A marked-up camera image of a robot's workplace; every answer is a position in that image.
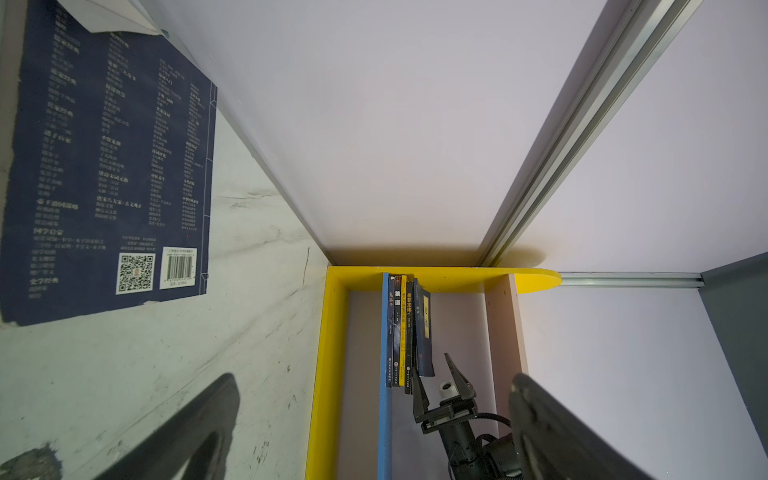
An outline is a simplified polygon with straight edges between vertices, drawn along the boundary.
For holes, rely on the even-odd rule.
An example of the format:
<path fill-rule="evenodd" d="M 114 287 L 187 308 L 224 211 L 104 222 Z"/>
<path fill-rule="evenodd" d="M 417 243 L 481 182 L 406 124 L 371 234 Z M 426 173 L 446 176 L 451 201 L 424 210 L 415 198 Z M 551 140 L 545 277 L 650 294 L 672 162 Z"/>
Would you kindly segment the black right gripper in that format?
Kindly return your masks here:
<path fill-rule="evenodd" d="M 452 479 L 514 479 L 513 436 L 477 435 L 471 425 L 473 420 L 491 420 L 509 427 L 511 421 L 495 413 L 478 411 L 473 384 L 448 353 L 444 357 L 452 380 L 440 385 L 440 402 L 434 409 L 429 407 L 421 377 L 415 369 L 411 370 L 414 421 L 420 424 L 423 434 L 439 434 Z"/>

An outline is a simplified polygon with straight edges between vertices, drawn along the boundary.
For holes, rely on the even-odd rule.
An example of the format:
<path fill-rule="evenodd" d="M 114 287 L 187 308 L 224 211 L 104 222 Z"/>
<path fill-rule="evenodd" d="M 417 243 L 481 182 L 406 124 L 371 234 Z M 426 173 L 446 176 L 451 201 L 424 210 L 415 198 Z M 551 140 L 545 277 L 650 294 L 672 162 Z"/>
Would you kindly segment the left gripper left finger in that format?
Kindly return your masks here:
<path fill-rule="evenodd" d="M 235 376 L 206 387 L 100 479 L 223 479 L 240 406 Z"/>

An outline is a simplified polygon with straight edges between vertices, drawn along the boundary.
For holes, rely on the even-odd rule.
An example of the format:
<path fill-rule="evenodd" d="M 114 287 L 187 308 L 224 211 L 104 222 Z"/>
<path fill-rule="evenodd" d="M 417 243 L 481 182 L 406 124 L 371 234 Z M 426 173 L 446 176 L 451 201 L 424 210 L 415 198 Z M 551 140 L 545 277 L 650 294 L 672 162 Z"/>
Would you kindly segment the blue file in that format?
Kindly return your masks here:
<path fill-rule="evenodd" d="M 421 377 L 434 377 L 432 357 L 431 293 L 414 281 L 415 365 Z"/>

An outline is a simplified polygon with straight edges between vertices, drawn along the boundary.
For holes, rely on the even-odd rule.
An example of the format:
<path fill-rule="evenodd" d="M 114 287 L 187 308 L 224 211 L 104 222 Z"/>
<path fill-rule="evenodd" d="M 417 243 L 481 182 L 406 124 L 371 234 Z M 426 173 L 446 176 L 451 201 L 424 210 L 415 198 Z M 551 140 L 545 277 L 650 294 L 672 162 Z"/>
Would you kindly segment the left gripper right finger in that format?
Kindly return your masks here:
<path fill-rule="evenodd" d="M 647 479 L 535 380 L 513 379 L 509 413 L 525 479 Z"/>

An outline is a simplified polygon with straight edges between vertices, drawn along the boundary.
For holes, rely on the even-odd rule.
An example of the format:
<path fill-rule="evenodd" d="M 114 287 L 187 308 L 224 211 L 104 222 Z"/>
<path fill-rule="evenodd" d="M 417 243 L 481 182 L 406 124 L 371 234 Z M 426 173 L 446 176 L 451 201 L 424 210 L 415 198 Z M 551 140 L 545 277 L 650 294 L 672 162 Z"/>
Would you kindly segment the dark old man cover book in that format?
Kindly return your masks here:
<path fill-rule="evenodd" d="M 395 279 L 392 274 L 387 275 L 387 343 L 386 343 L 386 386 L 393 388 L 394 383 L 394 307 L 395 307 Z"/>

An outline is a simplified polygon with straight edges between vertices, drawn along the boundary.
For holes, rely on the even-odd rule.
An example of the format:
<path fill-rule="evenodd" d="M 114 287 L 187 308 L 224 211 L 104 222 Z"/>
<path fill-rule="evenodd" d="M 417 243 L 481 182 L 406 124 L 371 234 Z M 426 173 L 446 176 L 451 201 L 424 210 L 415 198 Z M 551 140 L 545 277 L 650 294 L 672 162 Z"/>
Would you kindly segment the dark blue file underneath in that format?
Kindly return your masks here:
<path fill-rule="evenodd" d="M 3 8 L 2 321 L 205 294 L 216 85 L 165 35 Z"/>

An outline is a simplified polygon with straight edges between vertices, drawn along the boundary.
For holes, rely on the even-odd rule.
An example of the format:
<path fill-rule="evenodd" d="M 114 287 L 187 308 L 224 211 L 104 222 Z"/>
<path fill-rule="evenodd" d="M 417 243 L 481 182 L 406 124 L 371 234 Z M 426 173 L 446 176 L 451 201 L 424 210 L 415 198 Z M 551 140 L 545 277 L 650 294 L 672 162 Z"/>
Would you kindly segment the black wolf cover book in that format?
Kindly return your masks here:
<path fill-rule="evenodd" d="M 394 275 L 393 279 L 393 326 L 392 326 L 392 363 L 393 363 L 393 387 L 401 386 L 401 307 L 402 307 L 402 280 L 400 275 Z"/>

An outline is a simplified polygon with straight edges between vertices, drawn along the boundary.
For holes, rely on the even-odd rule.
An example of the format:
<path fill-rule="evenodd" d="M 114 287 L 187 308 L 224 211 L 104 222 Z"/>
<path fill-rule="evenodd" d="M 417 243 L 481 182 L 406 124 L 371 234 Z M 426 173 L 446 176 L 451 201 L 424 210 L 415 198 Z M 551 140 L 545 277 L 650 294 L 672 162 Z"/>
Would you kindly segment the yellow cartoon cover book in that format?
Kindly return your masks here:
<path fill-rule="evenodd" d="M 400 313 L 400 321 L 399 321 L 399 367 L 398 367 L 398 374 L 399 374 L 399 386 L 404 387 L 406 384 L 405 380 L 405 374 L 406 374 L 406 340 L 407 340 L 407 314 L 406 314 L 406 292 L 407 292 L 407 276 L 406 275 L 400 275 L 400 286 L 399 286 L 399 299 L 400 299 L 400 307 L 399 307 L 399 313 Z"/>

